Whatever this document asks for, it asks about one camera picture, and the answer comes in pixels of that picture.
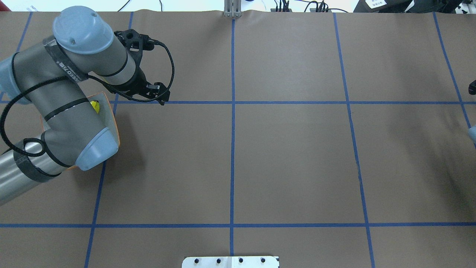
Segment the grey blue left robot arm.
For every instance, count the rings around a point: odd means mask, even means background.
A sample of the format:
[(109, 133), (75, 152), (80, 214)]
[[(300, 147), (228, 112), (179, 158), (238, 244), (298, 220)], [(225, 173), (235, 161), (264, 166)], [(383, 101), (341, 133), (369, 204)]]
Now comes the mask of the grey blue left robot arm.
[[(1, 62), (1, 91), (10, 102), (1, 114), (1, 204), (58, 177), (68, 168), (87, 171), (119, 149), (114, 119), (97, 112), (79, 84), (93, 80), (134, 102), (165, 105), (171, 85), (149, 83), (141, 69), (143, 51), (161, 41), (134, 29), (114, 31), (85, 6), (64, 9), (52, 35)], [(32, 103), (46, 123), (36, 137), (13, 143), (5, 123), (11, 108)]]

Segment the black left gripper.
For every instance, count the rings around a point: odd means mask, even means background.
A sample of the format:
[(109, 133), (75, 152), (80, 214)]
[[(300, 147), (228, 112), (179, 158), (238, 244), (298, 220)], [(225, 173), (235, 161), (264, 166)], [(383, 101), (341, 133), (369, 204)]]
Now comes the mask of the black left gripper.
[(141, 69), (143, 51), (152, 51), (156, 46), (165, 49), (168, 56), (171, 53), (161, 41), (139, 34), (134, 29), (115, 31), (114, 35), (126, 49), (126, 59), (119, 71), (108, 75), (108, 84), (111, 92), (134, 102), (157, 101), (165, 105), (170, 98), (171, 85), (163, 83), (149, 83)]

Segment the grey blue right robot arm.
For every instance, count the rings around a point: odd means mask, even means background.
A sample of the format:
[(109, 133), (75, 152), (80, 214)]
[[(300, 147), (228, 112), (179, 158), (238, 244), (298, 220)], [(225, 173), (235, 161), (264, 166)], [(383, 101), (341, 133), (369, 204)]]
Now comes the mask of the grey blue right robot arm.
[[(476, 80), (472, 81), (469, 84), (468, 92), (472, 96), (476, 95)], [(475, 125), (473, 125), (472, 127), (469, 128), (469, 137), (470, 137), (471, 141), (474, 144), (476, 144), (476, 126)]]

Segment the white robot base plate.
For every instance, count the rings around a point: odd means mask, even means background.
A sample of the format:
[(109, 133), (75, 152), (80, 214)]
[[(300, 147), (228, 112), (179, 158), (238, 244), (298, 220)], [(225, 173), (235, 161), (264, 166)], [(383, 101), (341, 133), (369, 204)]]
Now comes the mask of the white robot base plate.
[(191, 256), (182, 268), (279, 268), (278, 256)]

